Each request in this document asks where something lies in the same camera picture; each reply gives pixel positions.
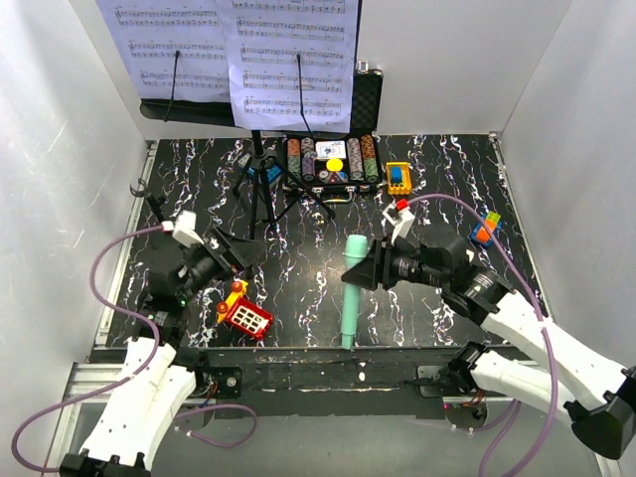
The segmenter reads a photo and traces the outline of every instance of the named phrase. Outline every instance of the yellow block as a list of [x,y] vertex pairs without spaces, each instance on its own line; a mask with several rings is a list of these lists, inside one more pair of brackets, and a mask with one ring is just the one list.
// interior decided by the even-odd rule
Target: yellow block
[[235,305],[237,300],[247,293],[247,282],[246,281],[235,281],[232,284],[232,293],[226,299],[226,301],[222,301],[217,305],[217,321],[222,323],[223,320],[228,316],[228,312]]
[[[391,169],[399,167],[401,169],[401,184],[394,185],[391,183]],[[389,194],[392,196],[407,196],[411,191],[410,174],[407,162],[388,162],[387,163],[387,182],[389,184]]]

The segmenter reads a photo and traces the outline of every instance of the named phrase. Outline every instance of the metal bracket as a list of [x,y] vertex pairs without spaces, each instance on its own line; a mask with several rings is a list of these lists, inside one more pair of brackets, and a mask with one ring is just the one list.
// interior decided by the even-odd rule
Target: metal bracket
[[[347,186],[345,187],[345,191],[349,194],[347,199],[327,199],[323,201],[325,204],[349,204],[354,201],[354,194],[356,193],[356,186]],[[318,197],[325,192],[323,187],[314,187],[311,192],[316,194]]]
[[210,375],[219,384],[214,395],[215,399],[240,398],[240,385],[242,384],[240,368],[211,368]]
[[356,73],[360,73],[362,75],[369,72],[369,62],[367,60],[358,60],[356,63]]
[[443,398],[446,396],[457,396],[457,387],[445,384],[441,380],[439,371],[443,366],[418,366],[417,378],[430,379],[429,385],[419,387],[419,393],[423,398]]

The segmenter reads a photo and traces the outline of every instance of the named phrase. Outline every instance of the black clip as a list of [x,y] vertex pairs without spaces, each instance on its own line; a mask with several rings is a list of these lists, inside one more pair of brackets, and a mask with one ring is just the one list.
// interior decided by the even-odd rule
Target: black clip
[[137,184],[139,185],[138,189],[135,189],[132,185],[130,186],[130,194],[132,194],[133,197],[145,199],[148,203],[148,207],[150,207],[150,210],[157,218],[157,221],[159,221],[159,223],[164,222],[166,219],[161,212],[161,206],[167,202],[166,198],[164,196],[155,197],[152,193],[147,192],[148,183],[142,178],[137,179]]
[[139,186],[139,189],[135,189],[134,187],[132,187],[132,184],[130,185],[130,194],[132,194],[133,197],[138,198],[146,197],[146,189],[148,189],[148,183],[139,178],[137,179],[137,185]]

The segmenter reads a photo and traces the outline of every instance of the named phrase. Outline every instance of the yellow chip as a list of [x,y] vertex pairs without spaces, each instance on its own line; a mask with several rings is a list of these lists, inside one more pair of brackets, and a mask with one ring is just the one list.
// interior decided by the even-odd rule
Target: yellow chip
[[327,170],[329,172],[340,172],[342,171],[342,161],[340,159],[329,159],[327,161]]

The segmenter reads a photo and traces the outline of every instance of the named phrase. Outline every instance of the small toy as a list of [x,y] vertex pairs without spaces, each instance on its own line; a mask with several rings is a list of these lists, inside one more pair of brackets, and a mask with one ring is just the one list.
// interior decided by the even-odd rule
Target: small toy
[[394,186],[401,186],[401,169],[399,167],[391,168],[391,183]]
[[388,162],[387,177],[389,179],[389,194],[392,196],[407,196],[410,194],[410,173],[407,162]]
[[235,281],[232,284],[232,293],[230,293],[230,296],[226,299],[226,301],[222,301],[221,303],[217,304],[217,321],[219,323],[222,323],[226,319],[228,313],[237,302],[237,300],[239,298],[243,298],[246,293],[246,281]]
[[[481,217],[484,219],[484,221],[486,221],[488,229],[493,231],[494,235],[496,235],[497,232],[501,229],[501,216],[496,212],[489,212],[488,214],[484,214]],[[475,243],[479,243],[480,245],[483,245],[485,247],[490,246],[493,242],[493,240],[490,238],[490,235],[481,224],[477,224],[475,226],[475,229],[473,229],[473,232],[470,234],[470,239]]]
[[[237,164],[239,164],[242,168],[247,164],[247,159],[249,159],[249,154],[245,154],[240,159],[237,160]],[[247,176],[253,181],[254,179],[254,168],[249,167],[247,169]],[[280,180],[282,176],[282,171],[278,166],[273,166],[267,169],[267,181],[269,182],[269,186],[274,186]]]
[[274,321],[271,313],[240,297],[228,312],[226,320],[246,335],[262,340]]
[[330,172],[327,182],[329,184],[336,184],[338,182],[347,182],[347,179],[348,176],[344,172]]

